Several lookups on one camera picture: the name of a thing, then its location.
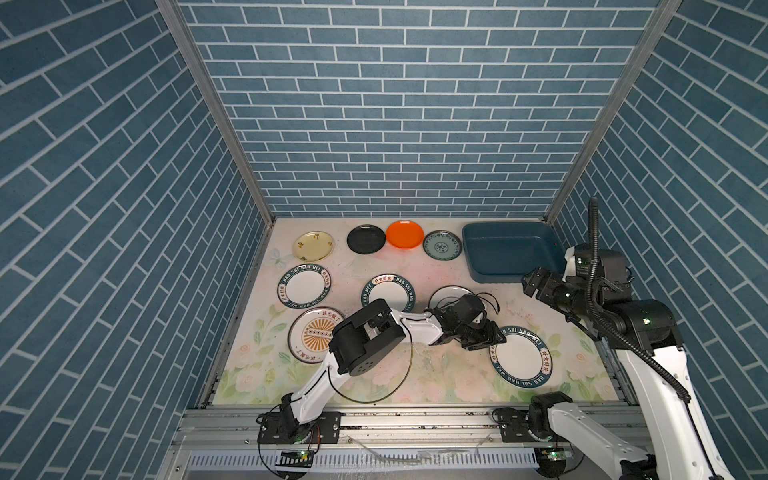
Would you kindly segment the white flower outline plate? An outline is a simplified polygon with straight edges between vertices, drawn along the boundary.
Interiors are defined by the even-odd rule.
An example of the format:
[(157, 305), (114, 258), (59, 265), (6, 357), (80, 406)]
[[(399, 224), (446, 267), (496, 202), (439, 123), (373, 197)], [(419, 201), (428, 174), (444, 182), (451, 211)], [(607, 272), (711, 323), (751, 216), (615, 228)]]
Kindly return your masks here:
[(428, 301), (427, 309), (430, 311), (447, 311), (466, 295), (470, 295), (479, 301), (474, 292), (459, 285), (446, 285), (436, 290)]

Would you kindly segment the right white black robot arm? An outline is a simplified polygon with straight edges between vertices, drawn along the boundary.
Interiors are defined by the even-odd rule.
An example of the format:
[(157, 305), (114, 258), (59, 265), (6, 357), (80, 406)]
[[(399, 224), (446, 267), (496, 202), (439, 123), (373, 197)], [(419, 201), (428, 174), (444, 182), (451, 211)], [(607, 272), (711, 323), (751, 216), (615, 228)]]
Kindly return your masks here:
[(589, 418), (568, 395), (535, 396), (528, 424), (563, 438), (612, 479), (730, 479), (695, 397), (683, 339), (671, 310), (634, 300), (621, 254), (578, 246), (566, 273), (539, 267), (523, 292), (608, 341), (642, 410), (653, 450), (636, 447)]

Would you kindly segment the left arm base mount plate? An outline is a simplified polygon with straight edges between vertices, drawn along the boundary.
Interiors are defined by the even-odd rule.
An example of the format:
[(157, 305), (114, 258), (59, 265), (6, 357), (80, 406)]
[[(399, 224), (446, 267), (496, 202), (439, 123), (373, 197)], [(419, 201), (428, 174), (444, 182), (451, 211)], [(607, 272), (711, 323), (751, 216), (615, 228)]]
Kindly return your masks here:
[(341, 413), (324, 412), (309, 423), (299, 424), (290, 412), (260, 414), (258, 442), (266, 445), (337, 444)]

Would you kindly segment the orange sunburst plate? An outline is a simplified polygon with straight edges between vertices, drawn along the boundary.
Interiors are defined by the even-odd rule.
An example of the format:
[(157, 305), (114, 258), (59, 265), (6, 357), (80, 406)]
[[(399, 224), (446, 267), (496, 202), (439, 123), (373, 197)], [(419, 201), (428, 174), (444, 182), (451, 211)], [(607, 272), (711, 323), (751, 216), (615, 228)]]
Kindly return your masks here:
[(345, 319), (333, 308), (306, 310), (289, 328), (287, 343), (290, 353), (305, 364), (318, 364), (325, 358), (334, 328)]

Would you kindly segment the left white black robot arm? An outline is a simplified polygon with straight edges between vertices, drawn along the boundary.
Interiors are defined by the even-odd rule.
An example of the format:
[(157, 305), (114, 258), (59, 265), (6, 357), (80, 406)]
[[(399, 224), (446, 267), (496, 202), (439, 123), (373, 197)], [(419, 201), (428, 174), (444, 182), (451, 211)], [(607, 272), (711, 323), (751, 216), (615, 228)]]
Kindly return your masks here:
[(452, 341), (475, 351), (503, 344), (506, 337), (475, 294), (420, 314), (395, 310), (383, 299), (373, 301), (334, 328), (328, 353), (312, 378), (282, 397), (282, 428), (293, 435), (312, 424), (346, 381), (377, 366), (401, 343), (441, 346)]

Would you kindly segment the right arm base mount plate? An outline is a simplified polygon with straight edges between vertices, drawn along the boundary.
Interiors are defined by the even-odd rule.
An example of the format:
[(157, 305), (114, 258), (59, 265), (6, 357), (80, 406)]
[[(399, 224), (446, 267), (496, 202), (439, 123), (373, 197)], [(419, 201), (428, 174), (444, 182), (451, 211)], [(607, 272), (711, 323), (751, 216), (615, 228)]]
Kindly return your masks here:
[(503, 443), (542, 442), (530, 430), (528, 412), (511, 407), (499, 407), (491, 412)]

